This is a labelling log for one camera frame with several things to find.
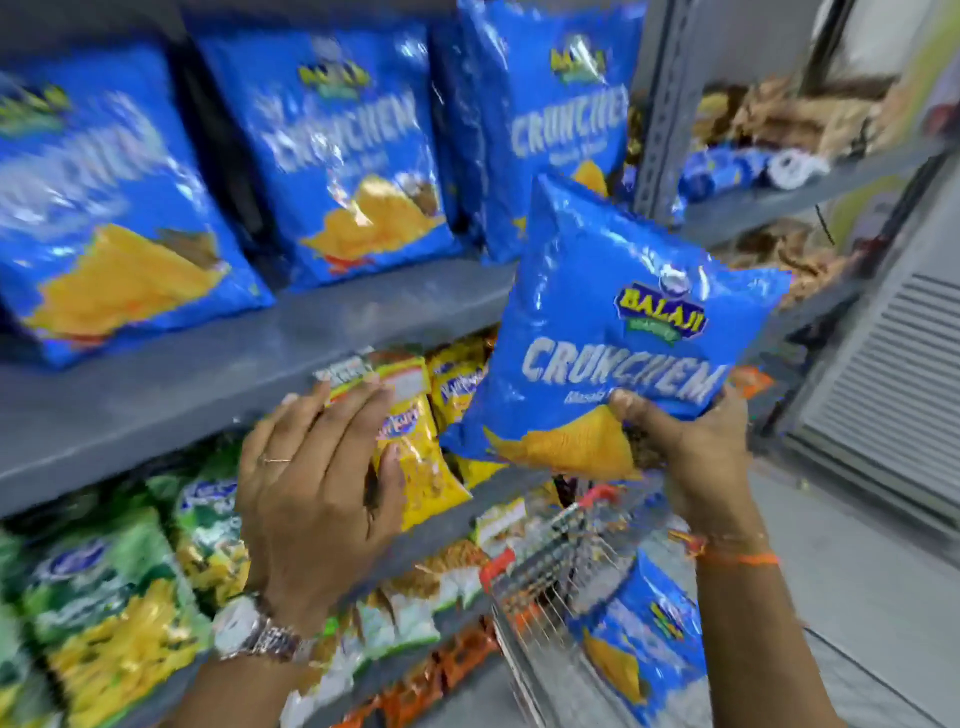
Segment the wristwatch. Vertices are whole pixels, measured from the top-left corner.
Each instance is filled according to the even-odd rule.
[[[316,637],[306,639],[274,622],[258,595],[231,599],[213,619],[213,648],[221,660],[249,655],[305,665],[316,644]]]

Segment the metal shelf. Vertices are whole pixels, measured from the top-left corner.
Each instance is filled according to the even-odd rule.
[[[0,364],[0,517],[231,424],[365,347],[438,346],[500,320],[514,268],[439,260],[302,294],[47,373]]]
[[[177,670],[170,679],[158,685],[133,710],[116,723],[116,728],[153,728],[176,708],[187,690],[193,685],[200,671],[200,665],[206,662],[208,653],[194,661],[193,665]]]
[[[912,173],[952,146],[953,142],[942,137],[918,137],[860,161],[838,164],[829,175],[792,192],[751,189],[720,195],[691,205],[679,235],[704,248],[713,248],[741,232],[803,212],[875,180]]]
[[[865,280],[840,279],[806,299],[806,301],[771,316],[760,335],[743,352],[741,361],[757,358],[764,352],[771,350],[791,333],[809,326],[817,319],[829,314],[837,306],[859,298],[866,285],[867,281]]]
[[[432,652],[481,617],[489,614],[491,608],[490,598],[487,595],[480,595],[467,609],[456,607],[440,612],[434,617],[437,629],[443,635],[438,643],[406,650],[373,663],[357,676],[350,693],[317,711],[306,721],[305,728],[328,728],[340,722],[351,710],[380,694],[398,680],[402,680],[411,669],[426,660]]]
[[[401,576],[454,541],[469,537],[473,522],[488,509],[524,496],[550,479],[545,471],[509,468],[471,491],[473,499],[400,534],[370,575],[356,585],[345,602],[369,594],[381,582]]]

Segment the shelving unit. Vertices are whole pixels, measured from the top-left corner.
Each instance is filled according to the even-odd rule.
[[[62,2],[49,0],[45,5]],[[666,12],[658,18],[660,25],[648,27],[644,35],[644,43],[656,43],[659,51],[652,55],[656,68],[647,110],[651,125],[635,208],[666,224],[689,149],[690,124],[709,81],[710,54],[715,50],[709,39],[723,28],[717,20],[725,3],[663,4]],[[139,18],[139,10],[133,12],[128,5],[123,17]],[[160,30],[168,35],[173,34],[171,29],[181,30],[174,3],[156,0],[154,5],[147,14],[165,18]],[[24,17],[36,23],[39,15]],[[140,30],[139,19],[127,27],[120,17],[94,35],[115,37],[134,27]],[[36,37],[36,28],[18,34],[14,25],[0,26],[17,52],[23,51],[23,38]],[[60,28],[60,35],[68,34]],[[884,231],[895,237],[931,170],[936,171],[931,162],[951,154],[955,142],[952,135],[917,138],[874,157],[840,164],[793,192],[751,190],[691,206],[680,235],[711,248],[874,180],[923,168],[925,177],[911,187]],[[514,274],[514,266],[485,266],[465,258],[438,260],[310,293],[283,294],[274,308],[167,335],[136,351],[96,358],[62,373],[0,364],[0,517],[122,473],[231,425],[251,423],[288,392],[303,391],[324,366],[366,348],[397,344],[429,348],[490,326],[501,317]],[[867,285],[861,279],[842,279],[774,315],[743,360],[762,356],[789,334],[855,301]],[[798,382],[791,379],[790,384]],[[782,389],[777,392],[778,400]],[[773,395],[758,398],[755,414],[761,417],[775,403]],[[499,473],[475,489],[470,502],[399,537],[355,593],[368,592],[383,579],[404,573],[466,537],[475,518],[490,506],[522,496],[546,477],[547,473],[516,468]],[[440,615],[438,627],[449,639],[488,608],[482,597],[466,610]],[[411,650],[368,667],[354,691],[315,714],[309,728],[326,728],[337,721],[401,678],[431,649]],[[119,727],[148,728],[161,721],[182,699],[201,662],[157,689]]]

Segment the wrist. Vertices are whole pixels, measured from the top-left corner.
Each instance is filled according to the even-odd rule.
[[[305,639],[323,633],[330,612],[328,606],[309,604],[269,587],[262,596],[270,618],[279,626],[293,630],[294,634]]]

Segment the orange thread bracelet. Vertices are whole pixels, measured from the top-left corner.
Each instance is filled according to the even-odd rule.
[[[780,565],[780,559],[773,551],[767,553],[723,553],[711,549],[700,555],[700,558],[708,564],[720,564],[724,566],[745,566],[745,567],[776,567]]]
[[[749,567],[780,565],[780,559],[773,551],[764,551],[755,554],[728,553],[718,550],[717,548],[710,548],[710,539],[706,536],[696,536],[672,528],[667,531],[667,537],[670,541],[683,544],[686,549],[686,555],[691,559],[704,559],[707,562],[726,564],[728,566],[738,564]]]

